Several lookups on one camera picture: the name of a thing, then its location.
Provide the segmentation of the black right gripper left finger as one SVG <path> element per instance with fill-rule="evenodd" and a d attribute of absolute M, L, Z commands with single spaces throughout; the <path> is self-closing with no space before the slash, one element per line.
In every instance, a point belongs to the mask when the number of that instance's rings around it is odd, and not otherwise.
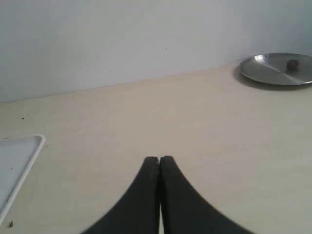
<path fill-rule="evenodd" d="M 146 157 L 130 187 L 120 200 L 85 234 L 159 233 L 159 162 Z"/>

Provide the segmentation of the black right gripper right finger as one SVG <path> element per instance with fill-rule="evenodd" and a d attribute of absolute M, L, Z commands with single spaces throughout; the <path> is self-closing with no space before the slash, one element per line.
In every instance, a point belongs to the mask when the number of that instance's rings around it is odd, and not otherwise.
<path fill-rule="evenodd" d="M 160 159 L 160 204 L 166 234 L 250 234 L 212 205 L 188 182 L 172 156 Z"/>

